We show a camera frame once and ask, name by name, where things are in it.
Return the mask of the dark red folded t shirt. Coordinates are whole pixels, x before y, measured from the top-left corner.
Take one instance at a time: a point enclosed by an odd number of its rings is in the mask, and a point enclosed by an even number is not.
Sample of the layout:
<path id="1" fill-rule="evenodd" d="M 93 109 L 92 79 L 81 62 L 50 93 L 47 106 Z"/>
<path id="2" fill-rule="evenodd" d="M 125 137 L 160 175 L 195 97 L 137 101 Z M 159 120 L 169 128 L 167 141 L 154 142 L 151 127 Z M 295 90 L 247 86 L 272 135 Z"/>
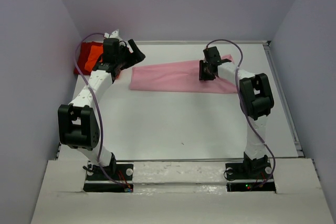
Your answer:
<path id="1" fill-rule="evenodd" d="M 90 52 L 90 49 L 91 49 L 91 46 L 92 45 L 100 45 L 102 44 L 101 42 L 83 42 L 80 46 L 80 53 L 79 53 L 79 58 L 77 60 L 77 65 L 79 67 L 79 69 L 81 70 L 81 72 L 84 74 L 84 75 L 90 75 L 91 72 L 87 72 L 85 70 L 85 64 L 88 60 L 88 56 L 89 56 L 89 52 Z"/>

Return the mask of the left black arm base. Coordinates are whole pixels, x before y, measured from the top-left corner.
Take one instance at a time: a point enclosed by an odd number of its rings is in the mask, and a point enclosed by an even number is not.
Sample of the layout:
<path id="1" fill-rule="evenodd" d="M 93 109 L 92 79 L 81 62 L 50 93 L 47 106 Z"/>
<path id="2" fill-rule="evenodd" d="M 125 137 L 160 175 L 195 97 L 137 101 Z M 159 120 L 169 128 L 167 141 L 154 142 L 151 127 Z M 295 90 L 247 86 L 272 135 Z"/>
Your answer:
<path id="1" fill-rule="evenodd" d="M 132 193 L 133 192 L 133 172 L 132 163 L 117 163 L 114 173 L 105 167 L 105 173 L 99 166 L 90 162 L 82 167 L 85 172 L 85 182 L 83 190 L 87 193 Z"/>

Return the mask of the aluminium table edge rail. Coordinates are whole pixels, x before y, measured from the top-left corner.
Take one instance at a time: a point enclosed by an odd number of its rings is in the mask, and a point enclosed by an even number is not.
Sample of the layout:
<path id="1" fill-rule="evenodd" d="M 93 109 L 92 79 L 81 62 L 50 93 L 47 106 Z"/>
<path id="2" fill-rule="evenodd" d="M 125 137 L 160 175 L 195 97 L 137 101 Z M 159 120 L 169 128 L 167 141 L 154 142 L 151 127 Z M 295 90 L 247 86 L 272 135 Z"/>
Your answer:
<path id="1" fill-rule="evenodd" d="M 282 85 L 281 85 L 281 82 L 280 82 L 280 79 L 279 79 L 279 76 L 278 76 L 278 72 L 277 72 L 277 69 L 276 69 L 276 66 L 275 66 L 275 63 L 274 63 L 274 59 L 272 57 L 271 46 L 270 45 L 271 45 L 271 40 L 268 40 L 268 41 L 263 43 L 263 48 L 264 48 L 264 51 L 265 51 L 265 54 L 266 54 L 266 57 L 267 57 L 267 60 L 268 60 L 268 64 L 270 66 L 270 70 L 272 72 L 272 76 L 273 76 L 274 81 L 275 81 L 275 85 L 276 85 L 277 90 L 278 90 L 281 105 L 282 105 L 283 111 L 285 113 L 287 123 L 289 125 L 289 129 L 290 129 L 290 132 L 291 132 L 291 135 L 292 135 L 292 138 L 293 138 L 294 145 L 296 147 L 298 157 L 299 158 L 305 158 L 305 155 L 304 155 L 304 152 L 303 152 L 303 149 L 302 149 L 302 146 L 301 146 L 301 143 L 299 141 L 299 137 L 298 137 L 298 134 L 297 134 L 297 131 L 296 131 L 296 128 L 295 128 L 295 124 L 293 122 L 292 115 L 291 115 L 291 112 L 290 112 L 290 109 L 289 109 L 289 106 L 288 106 L 288 103 L 287 103 L 287 99 L 286 99 L 285 93 L 283 91 L 283 88 L 282 88 Z"/>

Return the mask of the pink t shirt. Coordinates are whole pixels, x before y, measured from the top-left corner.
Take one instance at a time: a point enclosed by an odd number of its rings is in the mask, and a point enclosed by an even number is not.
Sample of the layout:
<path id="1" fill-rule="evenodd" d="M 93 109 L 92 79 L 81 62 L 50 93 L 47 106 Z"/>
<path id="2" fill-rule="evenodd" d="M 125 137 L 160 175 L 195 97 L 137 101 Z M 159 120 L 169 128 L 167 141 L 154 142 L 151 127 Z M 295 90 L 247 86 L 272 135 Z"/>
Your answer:
<path id="1" fill-rule="evenodd" d="M 236 93 L 236 87 L 223 78 L 200 81 L 198 60 L 133 67 L 129 89 L 158 92 Z"/>

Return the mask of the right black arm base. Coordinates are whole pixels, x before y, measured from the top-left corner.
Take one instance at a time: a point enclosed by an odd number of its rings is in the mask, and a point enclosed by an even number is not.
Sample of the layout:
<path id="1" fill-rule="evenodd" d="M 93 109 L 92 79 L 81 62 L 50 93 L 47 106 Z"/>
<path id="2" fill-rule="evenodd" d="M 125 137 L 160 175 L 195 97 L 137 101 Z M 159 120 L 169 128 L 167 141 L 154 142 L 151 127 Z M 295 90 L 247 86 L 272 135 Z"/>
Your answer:
<path id="1" fill-rule="evenodd" d="M 234 192 L 276 192 L 274 177 L 269 178 L 272 167 L 268 163 L 266 167 L 248 173 L 243 163 L 227 163 L 223 176 L 226 179 L 226 189 L 229 193 Z"/>

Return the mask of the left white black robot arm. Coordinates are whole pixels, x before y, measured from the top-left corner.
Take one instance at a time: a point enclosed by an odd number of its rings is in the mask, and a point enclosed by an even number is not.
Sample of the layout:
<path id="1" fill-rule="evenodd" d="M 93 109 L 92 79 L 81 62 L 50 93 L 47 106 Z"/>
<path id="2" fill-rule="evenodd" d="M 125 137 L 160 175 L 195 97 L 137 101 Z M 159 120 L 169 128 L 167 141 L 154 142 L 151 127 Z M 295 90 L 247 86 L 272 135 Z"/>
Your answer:
<path id="1" fill-rule="evenodd" d="M 69 104 L 58 108 L 59 138 L 62 145 L 77 150 L 92 164 L 91 173 L 98 171 L 104 179 L 113 181 L 117 170 L 115 155 L 103 145 L 103 122 L 99 101 L 116 81 L 122 70 L 145 59 L 135 41 L 106 38 L 102 54 L 92 67 L 85 86 Z"/>

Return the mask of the orange folded t shirt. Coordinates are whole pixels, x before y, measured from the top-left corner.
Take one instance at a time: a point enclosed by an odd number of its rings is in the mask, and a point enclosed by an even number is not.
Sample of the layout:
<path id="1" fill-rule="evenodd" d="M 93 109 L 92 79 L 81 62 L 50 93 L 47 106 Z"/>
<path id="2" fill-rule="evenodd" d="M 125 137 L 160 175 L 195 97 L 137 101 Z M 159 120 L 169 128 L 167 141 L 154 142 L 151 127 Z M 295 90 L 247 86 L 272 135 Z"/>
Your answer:
<path id="1" fill-rule="evenodd" d="M 102 55 L 103 53 L 103 45 L 92 45 L 90 52 L 89 52 L 89 56 L 88 56 L 88 60 L 85 64 L 85 70 L 87 72 L 91 72 L 94 68 L 94 66 L 96 65 L 97 61 L 99 60 L 99 57 Z"/>

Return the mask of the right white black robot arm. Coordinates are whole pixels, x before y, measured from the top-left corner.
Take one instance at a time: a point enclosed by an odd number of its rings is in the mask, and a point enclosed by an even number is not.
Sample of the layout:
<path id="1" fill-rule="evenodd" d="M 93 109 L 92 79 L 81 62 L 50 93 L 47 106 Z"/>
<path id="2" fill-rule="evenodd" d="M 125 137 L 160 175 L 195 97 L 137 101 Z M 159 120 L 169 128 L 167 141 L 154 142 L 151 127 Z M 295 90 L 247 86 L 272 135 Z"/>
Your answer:
<path id="1" fill-rule="evenodd" d="M 230 182 L 265 178 L 272 171 L 265 136 L 267 118 L 274 107 L 268 76 L 248 72 L 231 60 L 221 58 L 216 47 L 207 47 L 203 53 L 204 59 L 199 63 L 199 80 L 205 82 L 222 78 L 232 83 L 247 121 L 243 161 L 227 163 L 224 176 Z"/>

